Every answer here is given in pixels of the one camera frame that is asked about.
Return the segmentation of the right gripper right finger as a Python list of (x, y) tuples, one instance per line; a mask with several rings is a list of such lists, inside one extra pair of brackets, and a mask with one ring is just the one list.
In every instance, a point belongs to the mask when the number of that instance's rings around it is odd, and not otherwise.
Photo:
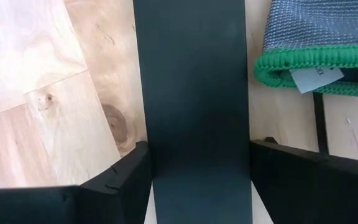
[(274, 224), (358, 224), (358, 160), (257, 140), (250, 175)]

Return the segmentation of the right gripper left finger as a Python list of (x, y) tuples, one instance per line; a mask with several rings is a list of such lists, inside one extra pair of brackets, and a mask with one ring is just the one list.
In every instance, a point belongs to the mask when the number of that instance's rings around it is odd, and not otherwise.
[(81, 185), (0, 189), (0, 224), (144, 224), (152, 183), (145, 141)]

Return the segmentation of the black zip tie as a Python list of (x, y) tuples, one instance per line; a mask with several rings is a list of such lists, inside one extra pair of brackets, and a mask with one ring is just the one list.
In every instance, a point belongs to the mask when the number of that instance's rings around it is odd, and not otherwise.
[(323, 95), (313, 92), (313, 102), (319, 152), (329, 154)]

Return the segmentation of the black duct cover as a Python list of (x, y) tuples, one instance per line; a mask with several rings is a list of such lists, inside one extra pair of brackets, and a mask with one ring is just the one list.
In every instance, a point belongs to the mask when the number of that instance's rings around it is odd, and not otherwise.
[(158, 224), (252, 224), (244, 0), (133, 0)]

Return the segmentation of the grey glove green cuff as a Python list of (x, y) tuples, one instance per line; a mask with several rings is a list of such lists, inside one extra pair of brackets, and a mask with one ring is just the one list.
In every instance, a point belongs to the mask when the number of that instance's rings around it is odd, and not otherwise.
[(255, 79), (358, 96), (358, 0), (272, 0)]

